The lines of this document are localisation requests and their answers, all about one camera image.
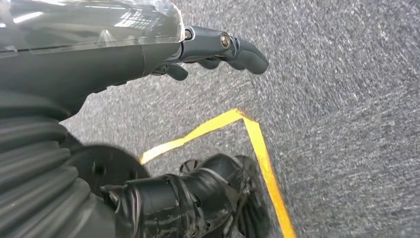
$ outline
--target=yellow floor marking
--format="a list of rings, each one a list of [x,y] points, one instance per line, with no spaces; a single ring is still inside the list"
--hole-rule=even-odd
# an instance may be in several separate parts
[[[139,163],[143,165],[165,152],[184,145],[190,140],[193,140],[219,128],[225,127],[240,119],[244,120],[245,127],[247,129],[251,144],[254,148],[255,155],[262,171],[262,176],[264,177],[265,184],[267,185],[268,193],[273,202],[283,236],[286,238],[294,238],[296,237],[296,234],[289,215],[287,214],[286,206],[283,202],[280,190],[278,189],[277,180],[271,167],[270,158],[268,156],[268,151],[264,142],[263,134],[261,132],[260,124],[246,117],[244,113],[238,109],[232,109],[211,120],[206,121],[183,138],[158,145],[146,151],[139,159]]]

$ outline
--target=bolt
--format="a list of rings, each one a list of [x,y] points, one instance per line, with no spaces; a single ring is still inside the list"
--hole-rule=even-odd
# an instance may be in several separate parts
[[[222,33],[220,35],[220,44],[223,46],[223,48],[225,49],[229,49],[230,48],[230,37],[228,34],[226,33]]]
[[[193,38],[193,34],[191,34],[191,31],[185,30],[185,40],[190,40]]]

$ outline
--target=black wheel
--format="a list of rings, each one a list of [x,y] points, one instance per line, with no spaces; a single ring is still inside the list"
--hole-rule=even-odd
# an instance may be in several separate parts
[[[86,181],[91,191],[99,197],[102,197],[101,186],[123,185],[128,180],[150,178],[137,158],[106,145],[80,147],[72,151],[68,163],[77,168],[79,178]]]
[[[183,174],[191,172],[198,166],[199,163],[200,161],[198,160],[187,160],[181,165],[181,167],[179,168],[179,172]]]

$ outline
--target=floor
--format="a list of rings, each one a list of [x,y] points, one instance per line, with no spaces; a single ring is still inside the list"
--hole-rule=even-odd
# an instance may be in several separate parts
[[[71,132],[141,156],[239,108],[261,124],[297,235],[420,235],[417,0],[173,2],[185,24],[256,43],[268,71],[187,65],[182,82],[150,76],[109,88],[64,122]],[[173,173],[217,152],[253,155],[243,123],[147,167]],[[272,237],[280,235],[274,221]]]

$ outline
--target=yellow tape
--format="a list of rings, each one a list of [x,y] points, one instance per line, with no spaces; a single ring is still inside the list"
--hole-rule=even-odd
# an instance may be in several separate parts
[[[286,206],[283,202],[280,190],[278,189],[277,180],[274,176],[270,158],[268,156],[267,147],[265,146],[264,137],[261,132],[260,124],[252,119],[249,119],[238,109],[232,109],[222,115],[219,115],[197,127],[187,136],[170,141],[168,143],[158,145],[148,151],[139,159],[140,164],[145,164],[157,156],[168,152],[172,149],[178,148],[190,140],[200,137],[213,130],[217,130],[224,126],[227,126],[237,120],[243,119],[245,127],[247,129],[251,144],[254,148],[255,155],[261,168],[262,176],[267,185],[268,193],[273,202],[274,209],[281,227],[283,236],[286,238],[296,237],[295,231],[293,230],[292,222],[290,221],[289,215],[287,214]]]

